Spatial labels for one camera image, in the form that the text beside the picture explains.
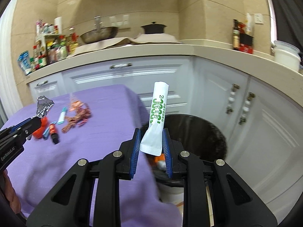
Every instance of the paper towel roll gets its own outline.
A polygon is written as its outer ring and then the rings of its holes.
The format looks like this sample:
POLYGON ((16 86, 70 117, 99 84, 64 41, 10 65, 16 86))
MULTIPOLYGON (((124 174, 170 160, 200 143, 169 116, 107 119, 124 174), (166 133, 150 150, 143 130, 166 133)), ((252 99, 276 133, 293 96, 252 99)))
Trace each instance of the paper towel roll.
POLYGON ((58 26, 59 34, 62 34, 62 17, 55 18, 54 25, 58 26))

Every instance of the wall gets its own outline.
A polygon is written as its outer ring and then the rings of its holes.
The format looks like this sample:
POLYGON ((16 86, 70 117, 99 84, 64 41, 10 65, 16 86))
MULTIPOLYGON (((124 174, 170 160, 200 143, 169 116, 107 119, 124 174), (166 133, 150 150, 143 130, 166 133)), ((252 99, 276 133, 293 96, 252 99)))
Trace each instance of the wall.
POLYGON ((12 66, 23 106, 33 103, 25 76, 17 64, 19 55, 28 50, 32 55, 36 36, 36 21, 52 23, 57 16, 58 0, 18 0, 14 12, 11 36, 12 66))
POLYGON ((156 21, 167 25, 166 33, 179 38, 177 0, 58 0, 65 33, 71 26, 79 35, 93 30, 95 16, 101 16, 103 26, 111 26, 110 16, 119 21, 124 14, 130 15, 131 28, 119 30, 117 37, 135 37, 143 33, 142 25, 156 21))
POLYGON ((270 53, 270 15, 267 0, 18 0, 12 24, 11 51, 15 82, 24 106, 33 102, 24 74, 17 65, 20 53, 32 54, 35 23, 52 23, 62 16, 63 32, 74 26, 81 35, 94 28, 101 16, 110 26, 110 16, 118 20, 130 15, 130 29, 117 37, 136 37, 142 25, 152 21, 167 25, 166 33, 177 39, 207 39, 231 44, 233 19, 244 21, 246 13, 263 14, 264 25, 255 25, 255 50, 270 53))
POLYGON ((233 19, 263 14, 255 25, 255 50, 270 53, 270 14, 267 0, 178 0, 180 39, 208 39, 231 44, 233 19))

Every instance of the white packet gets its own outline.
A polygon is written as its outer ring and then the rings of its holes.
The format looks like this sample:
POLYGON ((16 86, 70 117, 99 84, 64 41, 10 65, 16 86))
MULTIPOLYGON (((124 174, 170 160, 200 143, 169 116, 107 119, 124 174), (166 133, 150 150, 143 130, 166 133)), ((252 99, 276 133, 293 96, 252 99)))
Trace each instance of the white packet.
POLYGON ((160 156, 162 153, 162 130, 166 110, 166 100, 169 85, 164 82, 155 82, 149 114, 149 127, 142 138, 140 151, 160 156))
POLYGON ((254 21, 252 19, 252 16, 249 13, 246 13, 246 19, 245 19, 245 33, 253 36, 254 34, 254 21))

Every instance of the drawer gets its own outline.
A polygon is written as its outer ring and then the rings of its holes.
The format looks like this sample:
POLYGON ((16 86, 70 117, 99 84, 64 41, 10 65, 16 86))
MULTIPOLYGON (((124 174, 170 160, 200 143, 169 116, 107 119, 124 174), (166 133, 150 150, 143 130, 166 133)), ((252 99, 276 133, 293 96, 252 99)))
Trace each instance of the drawer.
POLYGON ((67 93, 61 72, 33 81, 29 83, 29 87, 34 100, 39 96, 51 99, 67 93))
POLYGON ((67 92, 123 84, 137 93, 146 107, 151 106, 154 83, 169 85, 168 109, 184 110, 189 95, 189 56, 155 56, 94 63, 63 72, 67 92), (124 66, 111 69, 111 66, 124 66))

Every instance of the foil wrapper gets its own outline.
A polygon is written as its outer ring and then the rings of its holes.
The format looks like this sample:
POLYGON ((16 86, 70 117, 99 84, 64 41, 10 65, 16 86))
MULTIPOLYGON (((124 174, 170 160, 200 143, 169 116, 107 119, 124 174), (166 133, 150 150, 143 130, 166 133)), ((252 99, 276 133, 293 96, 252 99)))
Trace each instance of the foil wrapper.
MULTIPOLYGON (((37 116, 42 119, 43 117, 45 117, 48 114, 48 112, 54 105, 55 105, 55 103, 53 102, 53 100, 50 100, 45 96, 39 96, 37 99, 37 112, 36 112, 36 115, 33 117, 37 116)), ((32 137, 32 134, 29 135, 26 139, 30 140, 31 137, 32 137)))

